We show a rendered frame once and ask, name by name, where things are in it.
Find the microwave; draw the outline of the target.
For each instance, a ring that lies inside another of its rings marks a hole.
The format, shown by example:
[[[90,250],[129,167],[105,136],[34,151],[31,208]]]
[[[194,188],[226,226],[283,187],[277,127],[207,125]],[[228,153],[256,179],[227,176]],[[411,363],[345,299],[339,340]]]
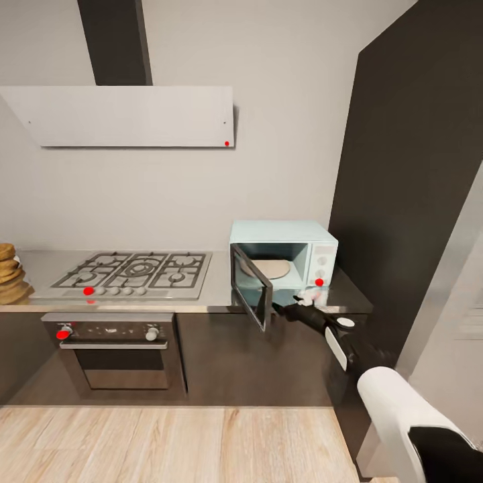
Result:
[[[231,287],[263,340],[270,339],[273,287],[329,286],[338,244],[316,221],[233,221]]]

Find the popcorn bag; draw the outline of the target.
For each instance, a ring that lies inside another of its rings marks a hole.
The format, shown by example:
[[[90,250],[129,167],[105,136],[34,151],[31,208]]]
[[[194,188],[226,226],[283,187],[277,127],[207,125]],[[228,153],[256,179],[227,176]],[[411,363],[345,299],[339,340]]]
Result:
[[[0,244],[0,284],[17,278],[23,269],[13,244]]]

